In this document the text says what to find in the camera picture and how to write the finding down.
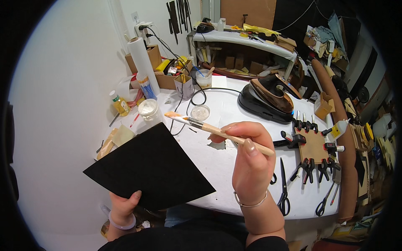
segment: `fingernail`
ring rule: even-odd
[[[236,128],[236,124],[232,124],[232,125],[226,125],[224,127],[221,128],[222,131],[227,131],[229,129],[233,129]]]
[[[134,193],[134,196],[137,197],[137,198],[140,198],[141,195],[142,195],[142,191],[141,191],[141,190],[138,190],[138,191],[136,191],[136,192]]]
[[[258,154],[258,150],[255,147],[255,144],[253,141],[251,141],[251,139],[246,139],[244,141],[244,149],[246,150],[246,153],[250,156],[256,156]]]

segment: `right hand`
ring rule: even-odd
[[[222,127],[221,130],[229,135],[246,139],[244,145],[238,146],[232,185],[242,204],[255,205],[265,197],[274,173],[276,156],[263,155],[255,147],[254,142],[275,152],[272,138],[264,126],[256,122],[232,123]],[[208,139],[215,143],[225,140],[215,134],[211,134]]]

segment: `wrist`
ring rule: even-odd
[[[133,214],[129,215],[122,215],[117,213],[112,209],[110,217],[114,223],[120,226],[129,226],[131,223],[133,223],[134,217]]]
[[[247,205],[247,206],[251,206],[251,205],[256,205],[256,204],[260,203],[267,195],[266,193],[267,193],[267,190],[263,191],[262,193],[259,193],[260,195],[258,195],[258,196],[246,196],[246,195],[241,195],[239,193],[237,193],[237,195],[238,195],[240,203]]]

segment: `silver bracelet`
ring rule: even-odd
[[[261,205],[264,202],[264,200],[267,198],[267,196],[268,196],[268,188],[265,191],[265,197],[263,198],[263,200],[260,201],[259,203],[255,204],[255,205],[251,205],[251,206],[247,206],[247,205],[244,205],[244,204],[240,203],[239,198],[237,197],[236,191],[234,191],[233,193],[234,193],[234,198],[236,199],[236,202],[237,202],[237,204],[240,205],[240,207],[255,207],[255,206]]]

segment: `black fan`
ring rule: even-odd
[[[370,93],[369,90],[365,86],[360,88],[359,92],[357,93],[357,99],[359,100],[360,103],[367,103],[370,98]]]

